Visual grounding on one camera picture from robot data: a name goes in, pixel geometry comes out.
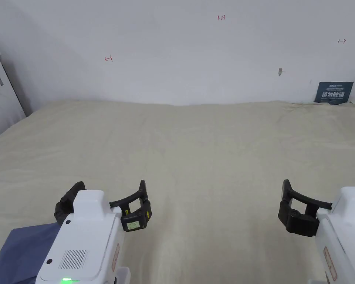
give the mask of red sticker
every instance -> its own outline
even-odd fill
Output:
[[[337,275],[337,272],[335,271],[335,267],[334,267],[333,261],[331,260],[328,248],[325,247],[323,249],[323,254],[325,255],[326,263],[328,264],[328,267],[329,267],[329,270],[331,273],[331,277],[335,281],[337,279],[338,275]]]
[[[116,268],[118,254],[119,254],[119,244],[117,243],[116,252],[114,253],[113,262],[112,262],[112,270],[113,270],[113,272],[114,272],[114,269]]]

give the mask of white wall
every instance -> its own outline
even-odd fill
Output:
[[[0,0],[0,50],[27,113],[65,98],[310,102],[320,81],[355,82],[355,0]]]

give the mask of mattress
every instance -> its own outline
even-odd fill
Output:
[[[277,218],[286,178],[329,202],[355,186],[355,105],[52,103],[0,136],[0,248],[54,222],[77,181],[114,201],[144,179],[153,214],[126,234],[131,283],[324,280],[314,238]]]

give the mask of blue cloth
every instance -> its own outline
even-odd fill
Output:
[[[0,251],[0,284],[34,284],[60,225],[14,229]]]

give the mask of green led light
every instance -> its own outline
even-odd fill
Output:
[[[61,284],[72,284],[73,282],[80,282],[80,280],[72,280],[71,278],[62,278]]]

